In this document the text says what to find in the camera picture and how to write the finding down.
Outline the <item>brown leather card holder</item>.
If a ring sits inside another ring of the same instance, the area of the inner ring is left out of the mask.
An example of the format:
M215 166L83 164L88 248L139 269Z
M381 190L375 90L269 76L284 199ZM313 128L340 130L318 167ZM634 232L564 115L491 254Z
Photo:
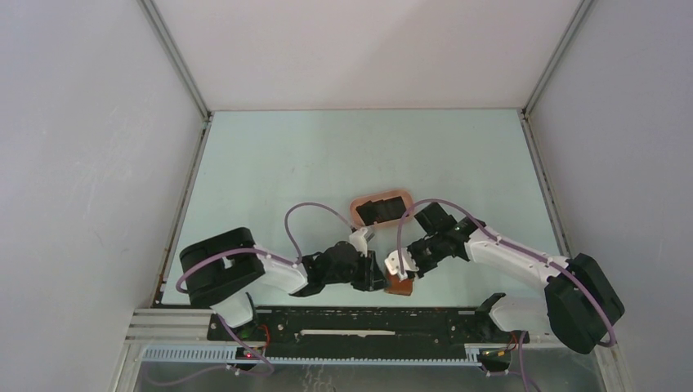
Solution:
M384 292L397 296L411 296L414 289L414 281L410 278L400 280L397 275L387 276L387 285Z

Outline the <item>aluminium frame rail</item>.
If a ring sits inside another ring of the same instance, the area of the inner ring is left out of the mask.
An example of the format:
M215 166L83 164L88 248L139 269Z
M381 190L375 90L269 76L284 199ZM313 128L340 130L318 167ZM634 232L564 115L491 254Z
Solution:
M125 342L147 362L476 366L513 346L485 307L262 306L235 342L210 310L136 310Z

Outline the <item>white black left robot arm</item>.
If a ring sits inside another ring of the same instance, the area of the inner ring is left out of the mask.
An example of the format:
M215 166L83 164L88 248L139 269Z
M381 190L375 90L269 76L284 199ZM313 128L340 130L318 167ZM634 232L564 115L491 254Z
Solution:
M250 229L233 229L181 252L176 290L192 306L219 314L237 339L248 340L258 329L253 289L273 287L295 297L314 296L332 284L362 292L384 289L387 280L369 249L372 237L371 229L353 229L348 240L292 261L256 245Z

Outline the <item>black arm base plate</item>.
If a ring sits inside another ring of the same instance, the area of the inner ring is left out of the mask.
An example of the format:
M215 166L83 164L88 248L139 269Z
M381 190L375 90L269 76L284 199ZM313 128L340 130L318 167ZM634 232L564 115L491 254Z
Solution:
M210 341L268 344L274 359L465 360L473 345L512 347L486 310L423 307L261 307L251 323L226 330L209 319Z

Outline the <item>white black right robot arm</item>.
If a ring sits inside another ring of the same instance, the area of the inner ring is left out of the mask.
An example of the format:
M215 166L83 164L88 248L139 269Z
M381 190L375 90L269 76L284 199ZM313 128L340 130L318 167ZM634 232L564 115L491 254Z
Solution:
M455 219L445 210L449 205L464 217ZM615 324L624 316L624 304L593 257L527 247L442 199L416 202L403 217L413 217L425 235L407 246L396 236L396 249L386 263L398 279L421 278L441 261L459 258L494 268L540 294L539 299L502 294L490 301L475 320L483 340L496 341L506 332L547 333L579 354L616 344Z

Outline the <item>pink oval plastic tray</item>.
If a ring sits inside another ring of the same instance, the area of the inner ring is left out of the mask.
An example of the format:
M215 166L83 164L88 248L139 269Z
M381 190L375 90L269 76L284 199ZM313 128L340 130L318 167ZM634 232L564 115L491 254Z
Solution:
M381 229L397 226L405 211L413 204L414 198L408 190L390 189L353 199L349 212L358 228Z

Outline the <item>black card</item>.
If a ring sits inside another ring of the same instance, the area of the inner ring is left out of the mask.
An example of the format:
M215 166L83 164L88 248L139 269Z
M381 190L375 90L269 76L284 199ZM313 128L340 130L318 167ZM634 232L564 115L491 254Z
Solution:
M364 225L371 226L399 220L407 210L402 197L368 201L355 208Z

